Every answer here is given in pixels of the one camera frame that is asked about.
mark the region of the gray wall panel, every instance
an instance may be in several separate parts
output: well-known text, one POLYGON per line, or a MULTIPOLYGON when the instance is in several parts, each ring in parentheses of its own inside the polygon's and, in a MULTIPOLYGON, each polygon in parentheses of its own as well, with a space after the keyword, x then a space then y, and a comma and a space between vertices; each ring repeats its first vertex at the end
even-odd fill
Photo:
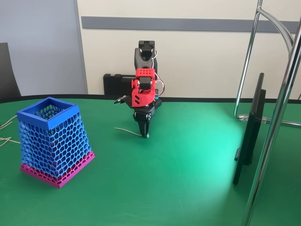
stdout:
MULTIPOLYGON (((159 31, 250 32, 253 20, 134 18, 82 16, 82 28, 159 31)), ((296 21, 283 21, 291 33, 298 27, 296 21)), ((278 32, 270 21, 259 21, 258 32, 278 32)))
POLYGON ((84 94, 74 0, 2 0, 0 42, 7 42, 22 96, 84 94))

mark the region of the chair backrest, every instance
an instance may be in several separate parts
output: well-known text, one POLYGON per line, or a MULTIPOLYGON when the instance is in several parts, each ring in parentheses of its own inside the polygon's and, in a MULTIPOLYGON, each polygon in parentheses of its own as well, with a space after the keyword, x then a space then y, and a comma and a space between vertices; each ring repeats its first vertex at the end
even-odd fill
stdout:
POLYGON ((8 44, 0 43, 0 98, 20 96, 10 61, 8 44))

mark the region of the white cable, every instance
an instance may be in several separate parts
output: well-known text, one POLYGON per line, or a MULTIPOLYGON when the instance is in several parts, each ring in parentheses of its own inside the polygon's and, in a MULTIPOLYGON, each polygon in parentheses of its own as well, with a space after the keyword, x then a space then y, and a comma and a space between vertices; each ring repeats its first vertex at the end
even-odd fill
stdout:
POLYGON ((0 127, 0 130, 3 129, 4 127, 8 126, 9 124, 6 124, 5 126, 0 127))
POLYGON ((161 80, 161 79, 159 79, 159 80, 156 80, 156 83, 157 82, 161 82, 162 83, 162 86, 163 86, 163 89, 162 89, 162 92, 161 93, 159 93, 159 94, 157 94, 157 96, 160 96, 160 95, 162 95, 162 93, 164 92, 164 90, 165 90, 165 85, 164 85, 164 82, 161 80))
POLYGON ((134 132, 131 132, 131 131, 129 131, 129 130, 126 130, 126 129, 122 129, 122 128, 116 128, 116 127, 114 127, 114 129, 119 129, 119 130, 122 130, 122 131, 125 131, 125 132, 129 132, 129 133, 132 133, 132 134, 135 134, 135 135, 137 135, 137 136, 140 136, 140 137, 142 137, 142 135, 141 135, 141 134, 134 133, 134 132))
POLYGON ((12 121, 15 117, 17 117, 16 115, 14 117, 12 117, 10 120, 8 120, 7 122, 5 122, 2 126, 0 126, 0 129, 4 128, 6 124, 8 124, 10 121, 12 121))
POLYGON ((157 57, 157 55, 158 55, 158 50, 155 49, 155 56, 154 56, 154 58, 151 58, 151 60, 152 60, 152 65, 151 65, 151 67, 152 67, 152 68, 154 68, 154 65, 155 65, 154 59, 157 57))
POLYGON ((14 142, 14 143, 20 144, 20 142, 15 141, 15 140, 11 140, 11 139, 9 139, 9 138, 1 138, 1 137, 0 137, 0 140, 8 140, 8 141, 10 141, 10 142, 14 142))
POLYGON ((11 137, 7 138, 6 141, 3 144, 0 145, 0 147, 5 145, 10 139, 11 139, 11 137))
POLYGON ((156 80, 156 82, 158 81, 158 79, 160 79, 160 77, 158 76, 158 74, 157 73, 155 73, 155 75, 157 76, 157 80, 156 80))

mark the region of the chrome tube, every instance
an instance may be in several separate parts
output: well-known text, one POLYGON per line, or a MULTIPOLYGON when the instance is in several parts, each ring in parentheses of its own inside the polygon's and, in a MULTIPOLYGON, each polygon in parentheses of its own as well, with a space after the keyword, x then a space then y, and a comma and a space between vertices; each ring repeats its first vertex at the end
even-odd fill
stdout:
MULTIPOLYGON (((246 54, 245 64, 244 64, 243 72, 241 75, 240 84, 239 84, 238 93, 237 93, 236 102, 235 102, 235 107, 234 107, 234 118, 236 118, 236 119, 239 119, 239 115, 237 114, 238 106, 239 106, 239 102, 240 102, 240 98, 241 98, 241 94, 242 94, 242 90, 243 90, 243 86, 244 86, 244 82, 245 82, 245 78, 246 78, 246 72, 247 72, 248 65, 249 65, 250 55, 251 55, 251 51, 252 51, 252 47, 253 47, 253 42, 254 42, 256 28, 257 28, 260 14, 262 14, 264 17, 266 17, 268 20, 270 20, 272 22, 272 24, 274 24, 274 26, 281 33, 282 37, 285 40, 289 56, 290 56, 290 52, 292 51, 292 45, 293 45, 292 34, 290 34, 290 32, 287 30, 287 28, 279 20, 277 20, 277 18, 275 18, 270 13, 264 11, 261 8, 261 5, 262 5, 262 0, 259 0, 257 3, 256 15, 255 15, 254 23, 253 23, 253 29, 251 32, 250 42, 249 42, 249 46, 248 46, 248 50, 247 50, 247 54, 246 54)), ((281 124, 288 125, 288 126, 301 127, 301 123, 293 122, 293 121, 282 121, 281 124)))
POLYGON ((282 35, 282 37, 286 43, 288 54, 290 54, 290 52, 292 51, 292 45, 293 45, 292 34, 290 34, 289 31, 287 30, 287 28, 285 26, 283 26, 283 24, 270 13, 264 11, 262 8, 257 8, 257 12, 259 12, 261 15, 263 15, 268 20, 270 20, 272 22, 272 24, 277 28, 277 30, 280 32, 280 34, 282 35))
POLYGON ((301 127, 301 123, 294 122, 294 121, 282 121, 281 124, 282 124, 282 125, 286 125, 286 126, 296 126, 296 127, 301 127))
MULTIPOLYGON (((259 0, 257 3, 257 8, 261 8, 261 4, 262 4, 262 0, 259 0)), ((238 92, 237 92, 237 97, 236 97, 236 102, 235 102, 234 118, 236 118, 236 119, 238 119, 238 115, 237 115, 238 105, 239 105, 241 93, 243 91, 243 86, 244 86, 244 82, 245 82, 245 78, 246 78, 246 71, 248 69, 248 65, 249 65, 249 61, 250 61, 250 56, 251 56, 253 42, 254 42, 254 38, 255 38, 255 34, 256 34, 256 28, 257 28, 257 24, 258 24, 258 20, 259 20, 259 15, 260 15, 260 13, 256 11, 253 28, 252 28, 252 32, 251 32, 251 37, 250 37, 250 41, 249 41, 249 46, 248 46, 248 50, 246 53, 244 69, 243 69, 243 73, 241 75, 239 88, 238 88, 238 92)))
POLYGON ((274 113, 270 122, 268 134, 265 138, 262 153, 259 159, 258 167, 252 184, 250 196, 246 206, 246 212, 242 220, 242 226, 249 226, 254 210, 254 204, 258 198, 258 192, 262 185, 262 180, 265 175, 271 150, 274 147, 276 137, 281 125, 281 121, 285 112, 285 108, 293 87, 293 83, 298 71, 301 59, 301 20, 295 36, 292 51, 285 71, 281 89, 278 95, 274 113))

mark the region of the green table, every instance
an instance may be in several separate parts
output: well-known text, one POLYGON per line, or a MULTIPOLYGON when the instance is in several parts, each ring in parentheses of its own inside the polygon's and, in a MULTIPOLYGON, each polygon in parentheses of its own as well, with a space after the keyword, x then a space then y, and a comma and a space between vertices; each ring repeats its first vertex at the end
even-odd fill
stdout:
MULTIPOLYGON (((139 132, 126 105, 108 100, 66 99, 78 104, 96 154, 63 188, 19 171, 20 145, 0 147, 1 226, 239 226, 267 134, 262 125, 253 163, 232 185, 245 122, 232 117, 234 103, 163 103, 150 138, 139 132)), ((37 100, 0 104, 0 124, 37 100)), ((247 113, 249 103, 240 105, 247 113)), ((271 116, 275 104, 266 104, 271 116)), ((288 104, 285 120, 301 121, 301 105, 288 104)), ((0 137, 19 140, 17 120, 0 137)), ((282 126, 252 226, 299 226, 301 129, 282 126)))

